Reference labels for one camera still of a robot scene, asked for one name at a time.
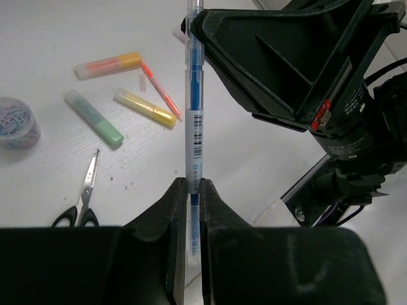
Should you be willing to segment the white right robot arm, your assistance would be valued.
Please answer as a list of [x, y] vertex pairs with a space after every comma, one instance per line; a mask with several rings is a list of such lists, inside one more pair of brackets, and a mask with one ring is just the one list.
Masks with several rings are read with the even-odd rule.
[[403, 1], [291, 1], [281, 10], [193, 8], [181, 24], [252, 117], [309, 132], [326, 152], [283, 197], [303, 227], [340, 226], [347, 210], [380, 195], [406, 164], [406, 74], [368, 86], [405, 64], [365, 76]]

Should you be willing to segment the black handled scissors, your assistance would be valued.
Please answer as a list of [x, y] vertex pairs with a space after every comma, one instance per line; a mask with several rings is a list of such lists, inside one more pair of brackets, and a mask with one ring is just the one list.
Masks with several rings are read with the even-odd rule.
[[63, 220], [67, 220], [69, 227], [85, 227], [87, 224], [99, 226], [99, 221], [93, 210], [89, 207], [95, 185], [95, 178], [99, 165], [100, 149], [96, 149], [88, 167], [79, 201], [76, 205], [61, 213], [52, 223], [51, 227], [57, 227]]

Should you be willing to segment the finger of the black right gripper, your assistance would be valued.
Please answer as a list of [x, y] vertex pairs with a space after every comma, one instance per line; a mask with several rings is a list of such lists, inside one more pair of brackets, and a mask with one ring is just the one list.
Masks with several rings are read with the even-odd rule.
[[187, 18], [184, 18], [184, 20], [181, 23], [181, 32], [186, 35], [188, 30], [188, 23], [187, 23]]

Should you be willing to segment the purple highlighter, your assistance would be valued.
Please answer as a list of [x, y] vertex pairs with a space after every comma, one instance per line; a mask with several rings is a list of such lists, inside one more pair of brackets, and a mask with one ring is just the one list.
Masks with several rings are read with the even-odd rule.
[[178, 39], [182, 44], [185, 43], [185, 34], [180, 28], [173, 28], [172, 29], [172, 35]]

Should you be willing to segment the yellow highlighter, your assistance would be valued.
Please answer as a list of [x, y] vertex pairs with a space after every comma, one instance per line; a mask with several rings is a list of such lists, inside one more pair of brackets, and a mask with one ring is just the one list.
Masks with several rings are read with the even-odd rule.
[[161, 107], [158, 107], [157, 105], [154, 105], [123, 88], [116, 89], [113, 98], [115, 101], [129, 107], [130, 109], [149, 119], [152, 119], [168, 129], [173, 129], [173, 127], [176, 125], [177, 118], [171, 112], [168, 112], [165, 109], [162, 109]]

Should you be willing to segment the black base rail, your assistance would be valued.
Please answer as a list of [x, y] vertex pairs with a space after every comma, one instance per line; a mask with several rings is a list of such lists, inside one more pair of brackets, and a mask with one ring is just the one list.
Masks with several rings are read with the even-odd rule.
[[313, 195], [314, 179], [329, 172], [329, 155], [321, 158], [280, 198], [301, 227], [312, 227], [328, 209], [318, 204]]

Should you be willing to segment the orange highlighter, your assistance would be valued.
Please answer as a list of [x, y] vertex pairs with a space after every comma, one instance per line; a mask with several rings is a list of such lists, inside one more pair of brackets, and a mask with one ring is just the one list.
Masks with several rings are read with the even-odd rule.
[[133, 52], [77, 65], [74, 68], [74, 73], [80, 80], [90, 79], [123, 69], [129, 69], [139, 65], [141, 62], [142, 57], [139, 53]]

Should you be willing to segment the green highlighter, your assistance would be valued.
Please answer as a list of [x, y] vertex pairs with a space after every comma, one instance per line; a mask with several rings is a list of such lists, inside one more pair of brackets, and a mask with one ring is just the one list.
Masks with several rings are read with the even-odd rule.
[[78, 91], [70, 90], [64, 94], [64, 99], [111, 149], [122, 145], [124, 136]]

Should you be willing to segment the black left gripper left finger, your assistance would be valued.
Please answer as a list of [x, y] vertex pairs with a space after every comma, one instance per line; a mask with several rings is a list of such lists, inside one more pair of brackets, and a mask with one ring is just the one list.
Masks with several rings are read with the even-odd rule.
[[123, 228], [133, 236], [125, 254], [131, 304], [183, 304], [186, 262], [186, 181], [176, 178], [165, 194]]

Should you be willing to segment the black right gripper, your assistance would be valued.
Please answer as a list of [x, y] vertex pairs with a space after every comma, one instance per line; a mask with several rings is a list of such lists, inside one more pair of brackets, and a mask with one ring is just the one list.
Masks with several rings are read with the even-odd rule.
[[253, 118], [304, 132], [336, 124], [385, 38], [399, 1], [291, 1], [281, 10], [204, 10], [191, 31]]

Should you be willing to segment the clear pen cap by pens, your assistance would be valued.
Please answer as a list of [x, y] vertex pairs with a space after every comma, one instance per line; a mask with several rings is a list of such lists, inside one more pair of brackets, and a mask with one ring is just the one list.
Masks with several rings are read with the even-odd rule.
[[147, 89], [146, 86], [146, 77], [144, 74], [139, 75], [139, 89], [141, 92], [145, 92]]

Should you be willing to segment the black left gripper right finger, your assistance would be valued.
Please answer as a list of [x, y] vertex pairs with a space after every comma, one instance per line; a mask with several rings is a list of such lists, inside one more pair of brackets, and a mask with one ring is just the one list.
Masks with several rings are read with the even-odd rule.
[[203, 303], [207, 305], [211, 304], [208, 230], [216, 227], [236, 229], [252, 226], [222, 200], [210, 179], [200, 180], [199, 195], [202, 297]]

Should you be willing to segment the blue pen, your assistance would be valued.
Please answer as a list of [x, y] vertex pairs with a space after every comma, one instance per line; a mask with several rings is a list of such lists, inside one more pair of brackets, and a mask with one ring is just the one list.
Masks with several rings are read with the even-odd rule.
[[204, 46], [191, 26], [204, 10], [203, 1], [187, 2], [188, 30], [185, 35], [185, 157], [189, 211], [188, 264], [200, 264], [200, 180], [203, 175], [204, 138]]

